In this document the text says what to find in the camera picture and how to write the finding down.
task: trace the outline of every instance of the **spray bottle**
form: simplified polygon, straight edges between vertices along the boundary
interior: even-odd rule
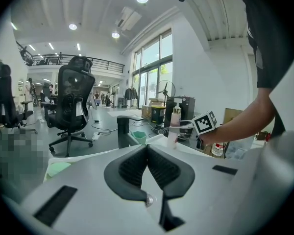
[[[172,112],[172,115],[171,115],[170,126],[172,126],[172,127],[173,126],[180,126],[181,111],[182,111],[182,109],[179,106],[175,106],[173,108],[173,112]],[[177,137],[178,137],[177,133],[175,133],[173,131],[169,131],[168,148],[176,149]]]

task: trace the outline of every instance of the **black slot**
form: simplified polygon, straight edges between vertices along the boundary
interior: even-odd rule
[[[51,226],[76,192],[76,188],[63,186],[40,208],[34,217],[45,225]]]
[[[221,166],[221,165],[215,165],[212,167],[213,170],[218,170],[227,174],[235,175],[237,172],[237,169]]]

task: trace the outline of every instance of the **gray floor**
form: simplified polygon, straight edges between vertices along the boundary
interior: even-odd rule
[[[118,108],[98,107],[92,110],[89,123],[83,129],[88,139],[91,139],[97,128],[107,128],[114,130],[117,128],[117,118],[111,117],[108,111],[124,111]],[[2,128],[2,138],[0,139],[0,184],[2,190],[15,201],[20,202],[27,194],[40,185],[43,181],[48,160],[52,157],[64,157],[66,155],[67,143],[60,143],[54,146],[55,155],[52,156],[48,144],[60,138],[56,134],[60,132],[57,128],[48,128],[47,123],[37,121],[35,124],[27,126],[27,129],[35,128],[38,134],[33,132],[19,132]],[[149,125],[135,127],[130,125],[132,131],[143,131],[149,137],[155,136]],[[187,146],[194,147],[195,139],[183,142]],[[101,136],[93,142],[94,146],[89,147],[87,142],[73,141],[70,149],[70,157],[83,156],[99,153],[118,148],[117,131],[113,131],[108,136]]]

